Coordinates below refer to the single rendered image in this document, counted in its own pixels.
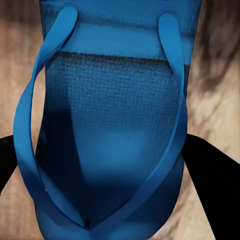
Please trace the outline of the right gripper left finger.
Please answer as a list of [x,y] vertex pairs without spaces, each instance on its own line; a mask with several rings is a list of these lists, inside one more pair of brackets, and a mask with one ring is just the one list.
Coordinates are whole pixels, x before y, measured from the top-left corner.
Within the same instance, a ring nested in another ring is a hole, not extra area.
[[0,138],[0,193],[18,166],[14,136]]

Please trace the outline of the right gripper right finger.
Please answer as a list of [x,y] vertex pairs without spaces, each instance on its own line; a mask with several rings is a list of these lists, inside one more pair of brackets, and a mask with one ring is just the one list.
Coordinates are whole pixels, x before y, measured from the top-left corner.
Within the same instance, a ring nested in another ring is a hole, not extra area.
[[216,240],[240,240],[240,164],[189,133],[181,154]]

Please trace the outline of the sandal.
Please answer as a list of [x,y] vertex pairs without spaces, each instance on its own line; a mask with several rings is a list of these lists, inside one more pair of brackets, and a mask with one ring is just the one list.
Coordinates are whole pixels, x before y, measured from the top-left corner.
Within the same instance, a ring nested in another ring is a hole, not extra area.
[[[148,240],[184,172],[202,0],[38,0],[43,43],[13,141],[44,240]],[[34,84],[45,67],[36,153]]]

